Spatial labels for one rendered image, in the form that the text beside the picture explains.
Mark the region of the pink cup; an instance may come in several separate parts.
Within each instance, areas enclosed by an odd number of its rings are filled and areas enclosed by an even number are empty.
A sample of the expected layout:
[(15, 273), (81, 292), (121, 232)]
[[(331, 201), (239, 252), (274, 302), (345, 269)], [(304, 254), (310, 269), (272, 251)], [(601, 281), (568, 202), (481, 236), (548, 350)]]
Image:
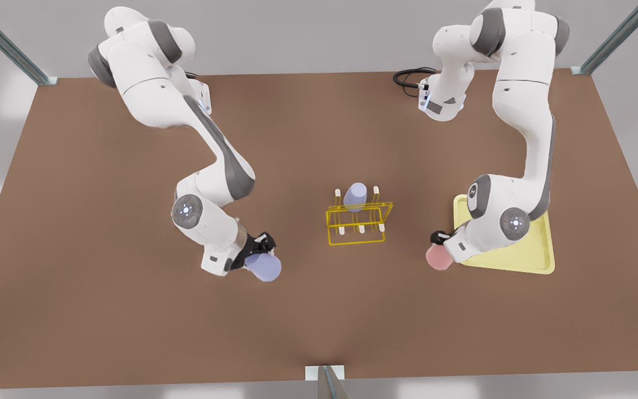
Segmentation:
[(425, 257), (430, 267), (436, 270), (447, 270), (454, 262), (444, 245), (431, 245)]

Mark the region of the lavender cup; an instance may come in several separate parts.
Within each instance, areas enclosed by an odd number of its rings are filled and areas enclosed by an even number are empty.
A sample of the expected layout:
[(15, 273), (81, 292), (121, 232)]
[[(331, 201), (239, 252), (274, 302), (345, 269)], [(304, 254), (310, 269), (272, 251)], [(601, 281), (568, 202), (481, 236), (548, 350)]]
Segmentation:
[(281, 260), (272, 253), (254, 253), (245, 258), (245, 268), (259, 280), (271, 282), (279, 277), (282, 265)]
[(356, 182), (346, 191), (343, 205), (349, 212), (361, 212), (365, 204), (367, 204), (367, 194), (368, 190), (365, 184)]

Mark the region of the pale yellow tray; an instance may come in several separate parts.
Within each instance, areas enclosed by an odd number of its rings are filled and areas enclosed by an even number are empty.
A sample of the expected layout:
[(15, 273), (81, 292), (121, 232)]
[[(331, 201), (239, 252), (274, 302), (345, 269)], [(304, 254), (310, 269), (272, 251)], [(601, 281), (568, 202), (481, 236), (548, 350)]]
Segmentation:
[(479, 268), (550, 274), (555, 267), (551, 227), (547, 212), (530, 222), (529, 231), (509, 247), (479, 253), (461, 262)]

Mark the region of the silver frame post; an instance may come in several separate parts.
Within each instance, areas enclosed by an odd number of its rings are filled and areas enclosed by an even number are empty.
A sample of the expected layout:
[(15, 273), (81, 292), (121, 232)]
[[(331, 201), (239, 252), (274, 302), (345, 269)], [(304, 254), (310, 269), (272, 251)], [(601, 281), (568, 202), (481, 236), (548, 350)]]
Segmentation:
[(317, 382), (317, 399), (349, 399), (342, 386), (344, 365), (314, 365), (305, 367), (305, 380)]
[(0, 30), (0, 51), (38, 86), (55, 86), (58, 78), (48, 76)]
[(581, 65), (570, 68), (570, 73), (592, 75), (637, 29), (638, 5)]

